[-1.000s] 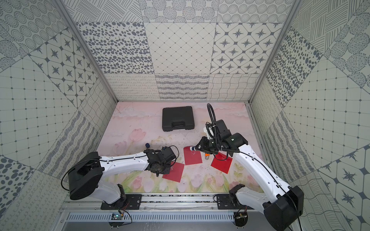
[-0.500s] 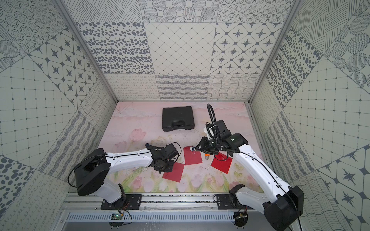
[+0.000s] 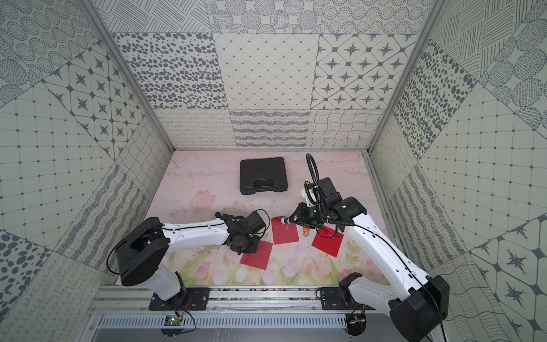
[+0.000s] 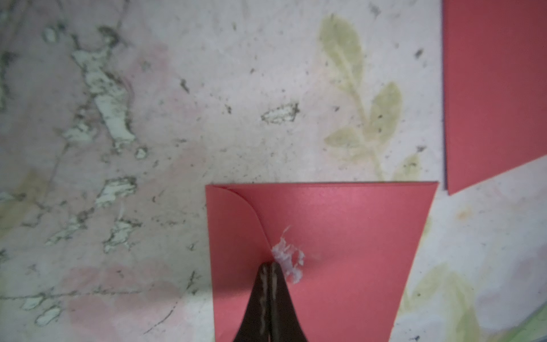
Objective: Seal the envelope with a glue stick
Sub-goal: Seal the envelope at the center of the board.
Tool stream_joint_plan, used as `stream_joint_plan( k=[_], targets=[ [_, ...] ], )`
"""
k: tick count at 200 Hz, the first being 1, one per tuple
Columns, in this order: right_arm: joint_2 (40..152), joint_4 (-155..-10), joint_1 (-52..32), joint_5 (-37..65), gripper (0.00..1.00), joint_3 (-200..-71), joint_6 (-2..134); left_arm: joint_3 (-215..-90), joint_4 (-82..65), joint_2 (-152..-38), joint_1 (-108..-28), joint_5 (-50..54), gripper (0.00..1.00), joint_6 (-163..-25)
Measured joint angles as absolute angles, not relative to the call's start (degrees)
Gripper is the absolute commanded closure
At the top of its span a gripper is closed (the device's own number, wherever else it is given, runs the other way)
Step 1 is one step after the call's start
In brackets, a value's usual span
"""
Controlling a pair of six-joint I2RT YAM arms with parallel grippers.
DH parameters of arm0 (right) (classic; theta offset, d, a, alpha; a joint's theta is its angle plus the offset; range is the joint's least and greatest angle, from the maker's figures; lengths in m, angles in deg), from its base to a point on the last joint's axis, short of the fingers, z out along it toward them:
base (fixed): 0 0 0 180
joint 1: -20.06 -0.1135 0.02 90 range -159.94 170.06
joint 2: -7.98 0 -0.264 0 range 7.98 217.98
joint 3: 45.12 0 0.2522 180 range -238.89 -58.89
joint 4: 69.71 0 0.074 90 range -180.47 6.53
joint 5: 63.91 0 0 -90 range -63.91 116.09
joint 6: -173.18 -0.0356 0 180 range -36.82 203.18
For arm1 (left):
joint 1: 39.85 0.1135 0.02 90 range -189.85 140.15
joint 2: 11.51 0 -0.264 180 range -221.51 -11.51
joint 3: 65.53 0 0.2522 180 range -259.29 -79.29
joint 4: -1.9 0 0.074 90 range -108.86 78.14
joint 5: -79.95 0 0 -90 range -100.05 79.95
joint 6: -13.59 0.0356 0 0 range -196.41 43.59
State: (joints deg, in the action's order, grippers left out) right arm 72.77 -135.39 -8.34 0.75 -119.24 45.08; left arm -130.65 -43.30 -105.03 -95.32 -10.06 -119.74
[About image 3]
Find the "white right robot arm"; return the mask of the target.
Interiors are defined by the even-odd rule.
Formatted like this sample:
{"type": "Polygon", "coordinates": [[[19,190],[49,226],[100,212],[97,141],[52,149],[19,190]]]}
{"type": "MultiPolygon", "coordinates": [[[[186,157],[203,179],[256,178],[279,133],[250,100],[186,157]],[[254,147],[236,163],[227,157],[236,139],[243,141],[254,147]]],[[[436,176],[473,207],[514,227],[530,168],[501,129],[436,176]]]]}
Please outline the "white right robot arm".
{"type": "Polygon", "coordinates": [[[430,276],[389,240],[353,197],[342,198],[329,178],[305,182],[305,202],[285,222],[320,231],[333,225],[355,242],[375,263],[388,283],[368,281],[356,273],[339,283],[349,304],[363,304],[389,316],[407,341],[447,341],[444,328],[450,286],[441,276],[430,276]]]}

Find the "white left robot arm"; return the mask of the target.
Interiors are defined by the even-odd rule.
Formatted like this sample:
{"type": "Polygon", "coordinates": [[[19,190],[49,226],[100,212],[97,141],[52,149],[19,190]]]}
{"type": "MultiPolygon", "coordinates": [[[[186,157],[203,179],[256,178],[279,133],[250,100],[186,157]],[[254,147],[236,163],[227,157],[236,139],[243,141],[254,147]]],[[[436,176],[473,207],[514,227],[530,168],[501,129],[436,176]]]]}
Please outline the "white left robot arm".
{"type": "Polygon", "coordinates": [[[256,210],[246,217],[218,212],[212,221],[183,225],[149,217],[113,248],[121,284],[144,286],[158,300],[180,308],[187,290],[182,277],[162,263],[165,256],[207,246],[227,246],[238,255],[252,255],[268,226],[256,210]]]}

